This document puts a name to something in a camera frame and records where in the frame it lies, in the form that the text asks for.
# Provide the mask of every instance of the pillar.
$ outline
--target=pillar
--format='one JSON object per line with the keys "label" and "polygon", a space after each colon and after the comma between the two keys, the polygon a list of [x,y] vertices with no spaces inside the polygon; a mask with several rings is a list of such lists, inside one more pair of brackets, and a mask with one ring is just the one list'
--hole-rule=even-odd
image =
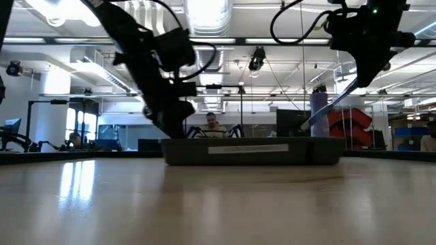
{"label": "pillar", "polygon": [[[71,74],[59,67],[52,66],[50,71],[41,75],[40,93],[68,94],[71,86]],[[65,99],[54,97],[40,97],[40,101],[51,99]],[[35,141],[49,141],[60,146],[65,140],[68,105],[51,105],[37,103],[38,113],[35,115],[36,133]],[[53,152],[53,148],[45,145],[42,152]]]}

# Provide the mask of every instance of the wall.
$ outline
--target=wall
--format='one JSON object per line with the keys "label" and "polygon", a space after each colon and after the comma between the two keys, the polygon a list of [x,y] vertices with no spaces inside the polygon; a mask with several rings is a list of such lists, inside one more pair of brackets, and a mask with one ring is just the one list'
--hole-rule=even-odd
{"label": "wall", "polygon": [[[0,105],[0,125],[3,126],[4,121],[7,119],[21,118],[20,134],[26,133],[26,121],[27,121],[27,104],[29,100],[38,100],[40,91],[40,81],[32,80],[31,78],[11,77],[5,73],[4,68],[0,68],[0,76],[3,78],[3,82],[6,87],[6,98]],[[37,115],[37,107],[33,106],[32,117]],[[31,122],[31,140],[35,137],[36,120]],[[8,148],[13,150],[22,151],[22,148],[15,143],[9,143]]]}

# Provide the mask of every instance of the person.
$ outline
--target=person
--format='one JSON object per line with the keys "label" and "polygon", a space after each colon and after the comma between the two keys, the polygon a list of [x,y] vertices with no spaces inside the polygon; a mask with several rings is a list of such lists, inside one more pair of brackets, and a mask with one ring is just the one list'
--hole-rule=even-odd
{"label": "person", "polygon": [[92,145],[88,143],[82,144],[82,137],[77,132],[70,133],[69,140],[73,144],[73,150],[94,150],[100,152],[110,151],[109,149],[99,146],[96,143],[92,143]]}
{"label": "person", "polygon": [[228,137],[227,129],[219,124],[215,113],[209,112],[206,119],[207,124],[200,127],[204,135],[198,133],[196,137]]}
{"label": "person", "polygon": [[430,135],[425,135],[421,139],[422,152],[436,152],[436,122],[427,123]]}

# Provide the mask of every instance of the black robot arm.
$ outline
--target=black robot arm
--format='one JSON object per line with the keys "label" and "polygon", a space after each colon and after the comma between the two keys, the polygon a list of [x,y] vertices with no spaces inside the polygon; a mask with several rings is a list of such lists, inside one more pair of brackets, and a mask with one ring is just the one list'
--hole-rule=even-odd
{"label": "black robot arm", "polygon": [[[212,44],[191,42],[189,31],[183,29],[174,12],[163,2],[162,5],[176,18],[179,27],[155,37],[152,30],[140,26],[135,19],[118,6],[104,0],[81,0],[100,20],[103,28],[113,39],[120,53],[116,53],[114,65],[124,63],[134,82],[142,91],[146,103],[144,115],[151,119],[164,133],[172,138],[183,138],[183,120],[195,110],[179,97],[196,96],[195,82],[191,79],[213,62],[216,48]],[[179,78],[178,72],[184,65],[194,65],[196,56],[192,44],[209,45],[214,49],[210,61],[190,76]],[[174,72],[173,83],[161,75],[161,70]]]}
{"label": "black robot arm", "polygon": [[330,48],[346,51],[354,57],[360,88],[367,87],[396,54],[391,47],[410,48],[415,44],[413,33],[398,31],[401,16],[409,9],[406,0],[368,0],[359,8],[348,8],[345,0],[328,0],[329,3],[341,4],[342,8],[322,12],[301,38],[295,42],[283,42],[275,35],[275,22],[284,11],[302,1],[295,0],[287,6],[282,1],[281,10],[270,24],[272,38],[282,45],[298,44],[315,29],[321,17],[327,15],[322,27],[332,35]]}

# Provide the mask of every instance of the tray label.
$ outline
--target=tray label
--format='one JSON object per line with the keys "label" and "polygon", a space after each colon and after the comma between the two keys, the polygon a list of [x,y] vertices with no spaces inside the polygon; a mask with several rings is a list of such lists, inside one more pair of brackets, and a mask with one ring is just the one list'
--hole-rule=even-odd
{"label": "tray label", "polygon": [[217,146],[209,147],[209,154],[236,154],[236,153],[259,153],[259,152],[287,152],[287,144],[260,145],[260,146]]}

